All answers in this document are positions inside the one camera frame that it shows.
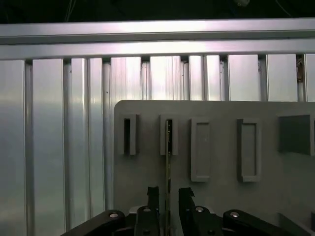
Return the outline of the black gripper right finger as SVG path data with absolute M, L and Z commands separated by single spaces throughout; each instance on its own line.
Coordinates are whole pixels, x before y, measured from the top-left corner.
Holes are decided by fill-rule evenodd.
M 179 189 L 179 216 L 185 236 L 307 236 L 308 229 L 279 214 L 275 226 L 238 209 L 222 217 L 204 206 L 197 206 L 190 187 Z

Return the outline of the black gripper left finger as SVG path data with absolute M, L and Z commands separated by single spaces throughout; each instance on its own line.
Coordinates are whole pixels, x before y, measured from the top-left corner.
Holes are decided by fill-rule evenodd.
M 64 233 L 63 236 L 158 236 L 159 188 L 148 187 L 148 202 L 135 207 L 128 215 L 112 209 Z

